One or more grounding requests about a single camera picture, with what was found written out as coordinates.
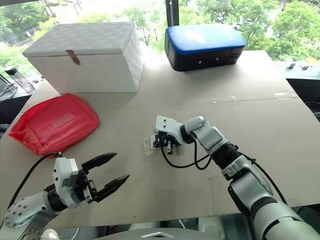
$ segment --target black cable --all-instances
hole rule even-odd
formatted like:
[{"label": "black cable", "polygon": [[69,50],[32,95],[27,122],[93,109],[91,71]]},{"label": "black cable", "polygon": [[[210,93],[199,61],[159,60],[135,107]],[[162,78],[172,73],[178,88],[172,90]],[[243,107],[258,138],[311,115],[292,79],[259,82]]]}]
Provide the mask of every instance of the black cable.
[{"label": "black cable", "polygon": [[198,164],[198,162],[197,162],[197,151],[198,151],[197,142],[194,140],[193,143],[194,143],[194,164],[195,164],[195,166],[196,166],[197,169],[199,169],[199,170],[205,170],[205,169],[209,166],[212,158],[210,157],[209,160],[208,160],[208,162],[207,162],[204,166],[202,166],[202,167],[199,166],[199,164]]},{"label": "black cable", "polygon": [[36,161],[36,163],[30,168],[30,170],[28,171],[28,173],[25,175],[24,179],[22,180],[22,182],[20,183],[19,187],[17,188],[17,190],[15,191],[10,203],[9,203],[9,206],[8,206],[8,209],[12,206],[12,204],[15,203],[15,200],[20,192],[20,190],[22,189],[22,187],[25,185],[26,181],[28,180],[29,176],[31,175],[31,173],[33,172],[33,170],[35,170],[35,168],[44,160],[46,159],[47,157],[49,156],[56,156],[58,155],[59,153],[57,152],[51,152],[51,153],[48,153],[46,155],[44,155],[43,157],[41,157],[38,161]]},{"label": "black cable", "polygon": [[252,159],[251,157],[248,157],[247,155],[243,154],[242,152],[240,152],[240,154],[242,154],[243,156],[245,156],[252,164],[256,165],[258,169],[260,169],[260,171],[266,176],[266,178],[270,181],[270,183],[273,185],[274,189],[276,190],[276,192],[279,194],[282,202],[284,204],[287,204],[287,201],[285,199],[285,197],[282,195],[280,189],[278,188],[278,186],[276,185],[276,183],[272,180],[272,178],[268,175],[268,173],[255,161],[255,159]]},{"label": "black cable", "polygon": [[197,161],[195,161],[195,162],[193,162],[193,163],[190,163],[190,164],[188,164],[188,165],[178,166],[178,165],[172,164],[172,163],[169,161],[169,159],[167,158],[167,156],[166,156],[166,154],[165,154],[165,150],[164,150],[163,147],[161,147],[161,153],[162,153],[162,156],[163,156],[163,158],[165,159],[165,161],[166,161],[171,167],[176,168],[176,169],[185,169],[185,168],[191,167],[191,166],[195,165],[196,163],[199,163],[199,162],[205,160],[207,157],[209,157],[209,155],[206,155],[206,156],[200,158],[199,160],[197,160]]}]

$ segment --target white box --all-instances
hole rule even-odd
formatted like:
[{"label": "white box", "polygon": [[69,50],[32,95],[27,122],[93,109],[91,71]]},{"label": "white box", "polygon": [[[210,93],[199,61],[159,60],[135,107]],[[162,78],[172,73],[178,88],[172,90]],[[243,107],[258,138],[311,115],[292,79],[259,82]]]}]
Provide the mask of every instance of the white box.
[{"label": "white box", "polygon": [[139,89],[143,60],[133,22],[58,24],[23,55],[59,93]]}]

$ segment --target box lid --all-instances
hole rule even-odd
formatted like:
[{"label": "box lid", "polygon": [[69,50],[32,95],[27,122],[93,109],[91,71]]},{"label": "box lid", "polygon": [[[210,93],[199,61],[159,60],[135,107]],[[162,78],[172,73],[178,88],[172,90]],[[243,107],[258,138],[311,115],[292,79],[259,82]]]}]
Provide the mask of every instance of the box lid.
[{"label": "box lid", "polygon": [[165,32],[174,50],[181,55],[246,46],[246,41],[240,33],[223,24],[169,26]]},{"label": "box lid", "polygon": [[122,54],[135,29],[133,22],[58,24],[27,48],[27,58],[83,54]]}]

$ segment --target wire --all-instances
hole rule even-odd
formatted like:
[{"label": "wire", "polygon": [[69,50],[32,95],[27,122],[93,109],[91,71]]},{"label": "wire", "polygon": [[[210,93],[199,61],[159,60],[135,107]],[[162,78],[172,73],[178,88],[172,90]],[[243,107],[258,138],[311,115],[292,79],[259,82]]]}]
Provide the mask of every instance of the wire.
[{"label": "wire", "polygon": [[274,189],[276,190],[276,192],[279,194],[282,202],[284,204],[287,204],[287,201],[285,199],[285,197],[282,195],[280,189],[278,188],[278,186],[276,185],[276,183],[272,180],[272,178],[268,175],[268,173],[256,162],[255,159],[252,159],[251,157],[248,157],[247,155],[243,154],[242,152],[239,152],[240,154],[242,154],[243,156],[245,156],[253,165],[256,165],[258,169],[260,169],[260,171],[266,176],[266,178],[270,181],[270,183],[273,185]]},{"label": "wire", "polygon": [[73,237],[71,238],[71,240],[74,240],[75,237],[77,236],[78,232],[79,232],[80,227],[78,227],[78,229],[75,231],[75,234],[73,235]]},{"label": "wire", "polygon": [[320,102],[316,102],[316,101],[306,101],[305,104],[319,104]]},{"label": "wire", "polygon": [[178,220],[179,221],[179,223],[181,224],[181,226],[184,228],[184,229],[186,229],[186,226],[184,225],[184,223],[179,219]]},{"label": "wire", "polygon": [[197,150],[198,149],[197,142],[194,140],[193,143],[194,143],[194,164],[195,164],[197,169],[205,170],[209,166],[209,164],[210,164],[210,162],[212,160],[212,157],[209,158],[208,162],[204,166],[202,166],[202,167],[199,166],[199,164],[197,162],[197,151],[198,151]]},{"label": "wire", "polygon": [[161,153],[162,153],[162,156],[163,156],[163,158],[165,159],[165,161],[166,161],[171,167],[176,168],[176,169],[185,169],[185,168],[191,167],[191,166],[195,165],[196,163],[199,163],[199,162],[205,160],[207,157],[209,157],[209,155],[206,155],[206,156],[200,158],[199,160],[197,160],[196,162],[190,163],[190,164],[188,164],[188,165],[179,166],[179,165],[174,165],[173,163],[171,163],[171,162],[169,161],[169,159],[167,158],[167,156],[166,156],[166,154],[165,154],[165,150],[164,150],[163,147],[161,147],[160,149],[161,149]]},{"label": "wire", "polygon": [[28,180],[28,178],[30,177],[31,173],[33,172],[33,170],[35,170],[35,168],[44,160],[46,159],[47,157],[49,156],[56,156],[58,155],[59,153],[57,152],[51,152],[51,153],[48,153],[46,155],[44,155],[43,157],[41,157],[38,161],[36,161],[36,163],[30,168],[30,170],[28,171],[28,173],[25,175],[24,179],[22,180],[22,182],[20,183],[19,187],[17,188],[17,190],[15,191],[10,203],[9,203],[9,206],[8,206],[8,209],[12,206],[12,204],[15,203],[15,200],[20,192],[20,190],[22,189],[22,187],[25,185],[26,181]]}]

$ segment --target water bottle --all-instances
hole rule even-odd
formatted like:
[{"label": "water bottle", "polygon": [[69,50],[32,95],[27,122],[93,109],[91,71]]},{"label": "water bottle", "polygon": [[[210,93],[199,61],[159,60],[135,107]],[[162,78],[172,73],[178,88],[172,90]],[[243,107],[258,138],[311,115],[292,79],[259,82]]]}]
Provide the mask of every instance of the water bottle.
[{"label": "water bottle", "polygon": [[35,87],[14,66],[6,67],[4,71],[27,93],[32,93],[36,90]]}]

